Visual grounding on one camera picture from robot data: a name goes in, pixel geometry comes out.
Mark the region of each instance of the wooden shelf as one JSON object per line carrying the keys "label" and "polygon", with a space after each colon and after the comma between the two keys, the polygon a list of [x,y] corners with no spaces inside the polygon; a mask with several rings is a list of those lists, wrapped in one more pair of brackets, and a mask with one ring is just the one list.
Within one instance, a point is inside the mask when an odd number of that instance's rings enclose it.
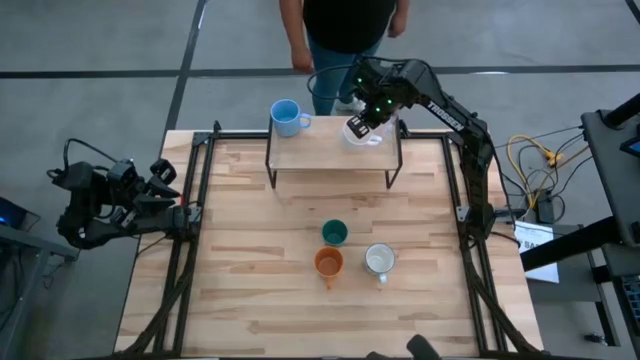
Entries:
{"label": "wooden shelf", "polygon": [[398,140],[395,132],[377,146],[354,149],[346,145],[342,127],[349,116],[314,116],[311,127],[293,137],[271,129],[269,163],[273,170],[395,170]]}

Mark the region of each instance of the black t-shirt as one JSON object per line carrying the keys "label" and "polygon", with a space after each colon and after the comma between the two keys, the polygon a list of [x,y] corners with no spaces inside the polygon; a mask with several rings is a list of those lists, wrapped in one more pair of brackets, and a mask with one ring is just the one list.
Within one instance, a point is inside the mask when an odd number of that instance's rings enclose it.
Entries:
{"label": "black t-shirt", "polygon": [[304,23],[323,48],[357,54],[384,35],[395,6],[395,0],[304,0]]}

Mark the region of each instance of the white cup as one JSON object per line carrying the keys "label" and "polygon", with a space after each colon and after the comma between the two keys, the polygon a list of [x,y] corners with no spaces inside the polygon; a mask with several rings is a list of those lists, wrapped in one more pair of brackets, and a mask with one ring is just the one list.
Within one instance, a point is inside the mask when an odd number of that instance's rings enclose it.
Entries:
{"label": "white cup", "polygon": [[364,266],[368,272],[378,276],[381,284],[388,282],[387,273],[393,269],[395,263],[396,255],[387,244],[371,245],[364,255]]}

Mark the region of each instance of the wooden table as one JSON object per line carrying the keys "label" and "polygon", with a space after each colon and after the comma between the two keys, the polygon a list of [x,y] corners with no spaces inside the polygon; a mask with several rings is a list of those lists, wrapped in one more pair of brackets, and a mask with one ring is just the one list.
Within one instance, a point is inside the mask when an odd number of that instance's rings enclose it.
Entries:
{"label": "wooden table", "polygon": [[[192,134],[167,134],[162,157],[179,173],[186,170]],[[374,350],[408,357],[405,346],[416,333],[440,355],[477,355],[442,145],[403,140],[402,146],[404,167],[391,190],[379,171],[331,170],[282,172],[272,190],[265,140],[218,140],[183,355],[364,357]],[[457,179],[464,188],[460,173]],[[183,182],[179,175],[172,187],[181,190]],[[495,166],[489,191],[494,205],[504,204]],[[349,237],[340,248],[345,270],[327,291],[313,257],[323,246],[320,228],[332,218],[347,224]],[[512,234],[506,226],[495,230]],[[147,235],[140,246],[160,236]],[[397,256],[386,285],[362,264],[366,248],[378,242]],[[487,245],[501,306],[541,349],[516,246],[500,237]],[[156,312],[170,249],[170,241],[161,242],[136,261],[116,350],[131,344]]]}

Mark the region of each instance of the concrete floor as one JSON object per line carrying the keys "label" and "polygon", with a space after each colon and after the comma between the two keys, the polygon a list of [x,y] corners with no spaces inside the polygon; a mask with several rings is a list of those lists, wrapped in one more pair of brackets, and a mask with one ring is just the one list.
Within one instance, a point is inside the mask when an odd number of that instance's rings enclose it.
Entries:
{"label": "concrete floor", "polygon": [[[0,72],[178,69],[196,3],[0,0]],[[385,40],[381,55],[415,56],[436,66],[640,64],[640,25],[623,0],[415,0],[410,16],[407,33]],[[193,69],[289,66],[276,0],[209,2]],[[639,73],[615,72],[440,79],[447,92],[488,121],[496,145],[513,134],[578,125],[583,112],[615,107],[640,84]],[[177,128],[209,129],[213,120],[227,129],[265,128],[269,105],[279,98],[292,97],[311,110],[305,82],[296,76],[189,79]],[[79,137],[116,157],[133,157],[146,171],[161,146],[175,85],[175,78],[0,80],[0,196],[40,213],[43,221],[33,232],[64,243],[55,222],[68,195],[44,174],[61,166],[64,141]],[[421,109],[403,116],[412,128],[442,127]],[[553,149],[576,133],[542,142]],[[541,165],[535,151],[525,154],[526,168]],[[504,149],[499,156],[515,178]],[[101,160],[82,148],[73,148],[70,157]],[[561,178],[572,169],[564,168]],[[592,163],[579,170],[563,195],[567,214],[561,223],[588,224],[610,214]],[[135,241],[120,239],[84,251],[77,263],[57,273],[50,290],[39,291],[25,359],[111,352],[134,248]],[[624,336],[618,349],[580,339],[599,331],[592,306],[535,308],[552,353],[633,358]],[[619,320],[619,311],[614,315]]]}

